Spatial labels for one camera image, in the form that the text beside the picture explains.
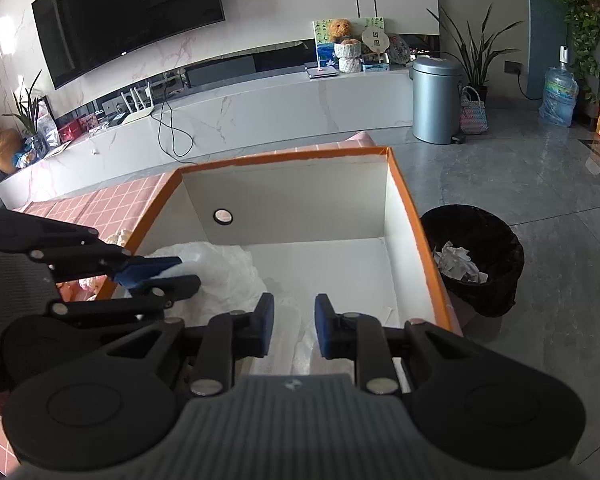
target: pedal bin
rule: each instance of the pedal bin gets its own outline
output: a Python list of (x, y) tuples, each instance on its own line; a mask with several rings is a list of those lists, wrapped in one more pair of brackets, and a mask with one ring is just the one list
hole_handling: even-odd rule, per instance
[(455, 59), (419, 57), (413, 79), (413, 136), (432, 144), (451, 144), (460, 129), (462, 65)]

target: television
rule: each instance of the television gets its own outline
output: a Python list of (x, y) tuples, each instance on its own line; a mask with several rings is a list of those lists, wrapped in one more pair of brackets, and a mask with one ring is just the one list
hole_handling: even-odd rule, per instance
[(220, 0), (36, 0), (55, 88), (136, 48), (224, 20)]

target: black trash bin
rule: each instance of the black trash bin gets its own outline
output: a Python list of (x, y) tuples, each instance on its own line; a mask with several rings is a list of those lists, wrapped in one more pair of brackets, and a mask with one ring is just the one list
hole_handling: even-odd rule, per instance
[(470, 304), (478, 314), (499, 317), (516, 303), (525, 251), (507, 224), (471, 205), (443, 205), (421, 218), (432, 251), (448, 242), (469, 251), (472, 262), (489, 277), (485, 283), (460, 282), (442, 275), (447, 290)]

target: gray tile floor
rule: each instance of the gray tile floor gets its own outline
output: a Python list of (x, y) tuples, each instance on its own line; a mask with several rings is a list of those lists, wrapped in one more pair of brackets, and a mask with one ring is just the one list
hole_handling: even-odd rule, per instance
[[(535, 112), (490, 110), (488, 115), (489, 132), (462, 145), (426, 144), (410, 128), (369, 133), (378, 145), (394, 148), (421, 214), (439, 205), (466, 203), (512, 226), (526, 259), (516, 305), (497, 320), (474, 318), (466, 336), (575, 389), (586, 406), (587, 427), (573, 463), (600, 479), (600, 156), (579, 141), (594, 136), (582, 128), (539, 123)], [(348, 136), (276, 142), (192, 162)], [(98, 187), (178, 165), (125, 175)]]

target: blue wall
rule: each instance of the blue wall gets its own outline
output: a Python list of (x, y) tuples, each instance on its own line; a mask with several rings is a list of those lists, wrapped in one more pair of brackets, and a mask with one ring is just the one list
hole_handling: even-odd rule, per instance
[(558, 64), (560, 46), (565, 44), (565, 7), (551, 0), (529, 0), (529, 9), (529, 77), (526, 92), (531, 97), (539, 97), (544, 86), (544, 74), (549, 67)]

